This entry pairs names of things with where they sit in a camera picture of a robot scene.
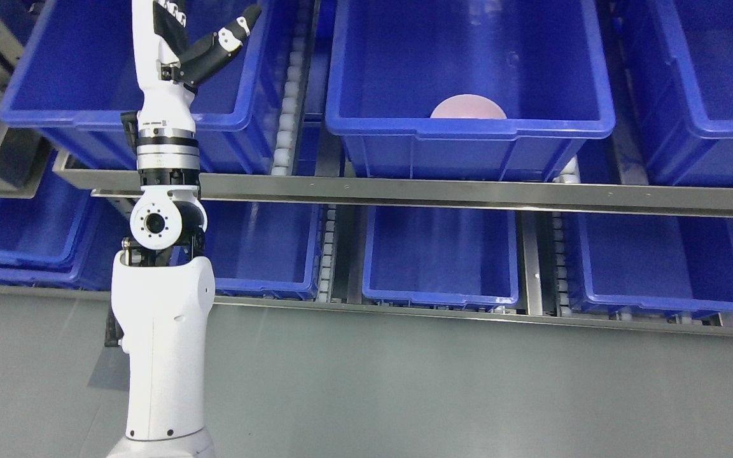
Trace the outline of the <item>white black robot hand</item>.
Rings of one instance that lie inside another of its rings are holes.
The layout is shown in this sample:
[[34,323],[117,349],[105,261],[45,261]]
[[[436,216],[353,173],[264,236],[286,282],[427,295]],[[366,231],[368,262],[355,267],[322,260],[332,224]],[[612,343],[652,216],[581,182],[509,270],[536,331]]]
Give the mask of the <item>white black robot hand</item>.
[[237,18],[189,43],[183,1],[131,2],[132,39],[142,112],[189,114],[196,90],[224,69],[252,35],[261,6],[250,4]]

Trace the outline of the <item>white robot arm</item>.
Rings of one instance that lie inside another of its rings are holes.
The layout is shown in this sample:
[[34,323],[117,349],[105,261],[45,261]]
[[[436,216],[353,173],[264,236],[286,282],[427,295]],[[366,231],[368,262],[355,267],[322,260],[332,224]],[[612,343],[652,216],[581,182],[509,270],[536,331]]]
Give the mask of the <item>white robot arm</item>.
[[142,195],[111,278],[111,310],[130,357],[129,403],[124,437],[109,455],[209,457],[204,368],[214,276],[199,253],[207,216],[195,122],[187,108],[143,108],[136,119],[126,135]]

